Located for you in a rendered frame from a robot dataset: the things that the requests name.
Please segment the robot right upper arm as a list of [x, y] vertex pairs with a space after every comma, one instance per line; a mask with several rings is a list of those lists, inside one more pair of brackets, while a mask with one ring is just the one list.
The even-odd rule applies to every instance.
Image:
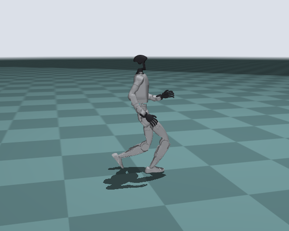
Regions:
[[134, 80], [134, 84], [133, 84], [133, 86], [132, 86], [132, 88], [128, 94], [128, 98], [130, 101], [131, 101], [130, 95], [135, 94], [135, 92], [139, 89], [140, 85], [142, 85], [143, 81], [144, 81], [143, 76], [141, 76], [141, 75], [136, 76], [136, 78]]

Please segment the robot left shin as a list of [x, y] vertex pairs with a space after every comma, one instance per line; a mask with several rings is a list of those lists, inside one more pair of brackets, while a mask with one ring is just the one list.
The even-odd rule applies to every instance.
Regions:
[[[141, 144], [141, 143], [140, 143]], [[134, 155], [138, 155], [138, 154], [141, 154], [141, 153], [144, 153], [146, 151], [142, 150], [141, 147], [140, 147], [140, 144], [137, 144], [131, 148], [129, 148], [127, 151], [119, 154], [119, 158], [122, 159], [122, 158], [125, 158], [125, 157], [129, 157], [129, 156], [134, 156]]]

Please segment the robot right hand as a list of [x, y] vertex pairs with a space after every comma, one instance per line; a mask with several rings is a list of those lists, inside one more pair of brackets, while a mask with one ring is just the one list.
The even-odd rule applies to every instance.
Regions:
[[[155, 125], [157, 125], [157, 122], [158, 122], [158, 120], [157, 119], [155, 119], [156, 118], [156, 116], [155, 115], [151, 115], [151, 114], [147, 114], [147, 112], [146, 112], [146, 114], [143, 116], [142, 114], [140, 114], [140, 116], [142, 116], [143, 118], [146, 118], [146, 120], [152, 125], [152, 127], [154, 127]], [[154, 118], [155, 117], [155, 118]], [[155, 123], [156, 124], [155, 124]], [[153, 125], [154, 124], [154, 125]]]

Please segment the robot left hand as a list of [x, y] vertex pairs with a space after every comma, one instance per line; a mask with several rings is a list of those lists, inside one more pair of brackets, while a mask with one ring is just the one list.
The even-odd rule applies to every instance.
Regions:
[[168, 97], [173, 97], [174, 98], [174, 93], [173, 93], [173, 91], [169, 91], [169, 90], [166, 90], [166, 91], [164, 91], [163, 93], [162, 93], [162, 95], [161, 94], [159, 94], [159, 95], [157, 95], [156, 97], [161, 97], [161, 100], [163, 99], [163, 98], [168, 98]]

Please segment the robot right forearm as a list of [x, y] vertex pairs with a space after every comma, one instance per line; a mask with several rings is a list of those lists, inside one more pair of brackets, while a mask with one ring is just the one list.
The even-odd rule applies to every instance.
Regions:
[[130, 95], [130, 99], [131, 99], [131, 105], [134, 107], [136, 113], [138, 114], [142, 114], [143, 116], [146, 114], [146, 112], [140, 107], [136, 95], [135, 94], [131, 94]]

